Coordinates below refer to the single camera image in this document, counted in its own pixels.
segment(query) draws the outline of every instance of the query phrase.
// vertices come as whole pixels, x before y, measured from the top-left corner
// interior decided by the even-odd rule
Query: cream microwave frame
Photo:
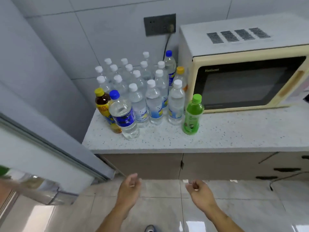
[[[190,101],[193,97],[197,71],[202,66],[261,61],[268,59],[280,59],[299,56],[306,56],[307,58],[268,104],[262,106],[210,109],[204,110],[204,113],[287,107],[288,105],[279,105],[279,103],[285,100],[309,76],[309,45],[193,57],[192,65],[189,69],[188,75],[188,91],[186,101]]]

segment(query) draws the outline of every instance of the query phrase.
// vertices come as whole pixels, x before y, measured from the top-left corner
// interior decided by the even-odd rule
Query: bottle cap
[[[120,83],[120,82],[122,81],[121,75],[116,75],[116,76],[114,76],[114,80],[115,80],[117,83]]]
[[[120,94],[117,90],[112,90],[109,92],[109,96],[111,97],[111,99],[115,100],[120,97]]]
[[[122,65],[127,65],[128,64],[128,59],[122,58],[121,62],[122,62]]]
[[[160,69],[165,68],[165,62],[159,61],[159,62],[158,62],[158,68],[160,68]]]
[[[129,84],[129,89],[131,92],[137,91],[137,85],[135,83]]]
[[[145,51],[143,52],[144,58],[149,58],[149,52]]]
[[[97,89],[95,89],[95,95],[96,95],[97,97],[103,96],[103,95],[104,95],[103,89],[102,89],[102,88],[97,88]]]
[[[98,76],[97,81],[98,81],[98,83],[102,84],[102,83],[105,82],[105,77],[104,76]]]
[[[104,59],[104,62],[105,62],[107,65],[111,65],[111,64],[112,64],[112,60],[111,60],[110,58]]]
[[[148,67],[148,63],[146,61],[141,61],[141,67],[142,68]]]
[[[101,66],[95,67],[95,70],[96,70],[97,73],[103,72],[103,68]]]
[[[155,71],[155,75],[156,77],[163,77],[163,70],[162,69],[158,69]]]
[[[115,72],[115,71],[118,70],[118,67],[117,67],[116,64],[112,64],[112,65],[110,66],[110,68],[111,68],[112,72]]]
[[[200,95],[200,94],[193,95],[192,102],[193,103],[201,103],[202,102],[202,95]]]
[[[180,66],[176,68],[176,73],[177,74],[184,74],[184,67]]]
[[[175,89],[182,88],[182,81],[181,80],[175,80],[173,86],[174,86]]]
[[[148,80],[148,81],[147,81],[147,87],[148,87],[148,88],[153,88],[153,87],[155,87],[155,81],[154,81],[154,80]]]
[[[133,75],[135,78],[139,78],[141,76],[141,72],[139,70],[134,70]]]
[[[126,65],[126,70],[127,70],[128,72],[132,71],[132,70],[133,70],[132,64],[127,64],[127,65]]]
[[[165,53],[166,57],[172,57],[172,50],[167,50]]]

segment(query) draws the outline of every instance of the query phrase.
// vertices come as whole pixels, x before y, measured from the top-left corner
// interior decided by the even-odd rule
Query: yellow bottle cap
[[[177,74],[184,74],[184,67],[177,67],[177,70],[176,70],[176,73]]]
[[[102,89],[102,88],[97,88],[97,89],[95,89],[95,95],[96,95],[97,97],[103,96],[103,95],[104,95],[103,89]]]

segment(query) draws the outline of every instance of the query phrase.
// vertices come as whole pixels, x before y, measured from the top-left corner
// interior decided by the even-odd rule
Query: air vent
[[[249,28],[249,30],[252,31],[253,34],[256,35],[258,38],[270,38],[270,36],[266,32],[263,32],[258,27]]]
[[[224,36],[224,38],[228,41],[228,42],[234,42],[234,41],[239,41],[237,39],[237,37],[231,33],[231,31],[223,31],[221,32],[221,34]]]
[[[255,38],[246,30],[244,29],[238,29],[235,30],[235,32],[244,40],[254,40]]]
[[[219,37],[218,33],[211,32],[207,33],[207,36],[211,39],[213,44],[223,43],[223,40]]]

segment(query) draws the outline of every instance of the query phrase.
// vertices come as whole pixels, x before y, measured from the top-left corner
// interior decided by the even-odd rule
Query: white speckled countertop
[[[95,111],[83,145],[95,154],[309,151],[309,104],[289,108],[203,114],[198,133],[185,134],[167,117],[126,140]]]

